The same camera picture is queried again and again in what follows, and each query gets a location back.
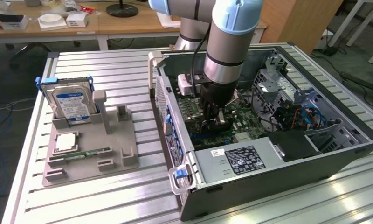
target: motherboard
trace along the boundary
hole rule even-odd
[[[226,116],[234,116],[234,127],[227,132],[216,134],[202,134],[200,128],[204,116],[200,98],[179,98],[178,104],[195,150],[254,140],[266,133],[259,116],[242,93],[238,93],[234,102],[226,107]]]

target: white box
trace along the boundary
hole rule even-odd
[[[330,30],[326,29],[326,31],[323,33],[323,36],[322,36],[322,39],[318,42],[315,50],[326,49],[327,48],[327,43],[331,42],[332,37],[334,37],[334,33]]]
[[[27,29],[30,19],[26,15],[0,15],[3,29]]]
[[[71,14],[68,15],[67,18],[67,24],[68,27],[87,27],[87,16],[83,13],[76,13],[76,14]]]
[[[67,22],[60,15],[46,14],[38,20],[42,31],[68,28]]]

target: sticker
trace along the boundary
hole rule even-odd
[[[244,174],[266,168],[264,162],[254,146],[247,146],[226,152],[235,174]]]
[[[90,117],[87,105],[83,103],[83,93],[66,93],[56,96],[66,118],[84,120]]]
[[[224,149],[220,148],[220,149],[212,150],[212,155],[214,155],[214,157],[224,155]]]
[[[95,34],[95,31],[79,31],[78,34]]]

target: black lamp base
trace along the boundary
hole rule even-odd
[[[139,9],[128,4],[123,4],[123,8],[120,4],[115,4],[107,7],[107,13],[116,17],[132,17],[139,14]]]

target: chair wheel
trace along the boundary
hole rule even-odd
[[[10,68],[11,68],[11,69],[19,69],[19,64],[16,64],[16,63],[10,63]]]
[[[7,47],[7,50],[14,50],[14,48],[15,48],[14,44],[10,44],[10,43],[6,44],[6,47]]]
[[[80,47],[80,45],[82,45],[82,43],[79,42],[79,41],[74,41],[74,45],[75,45],[75,47]]]

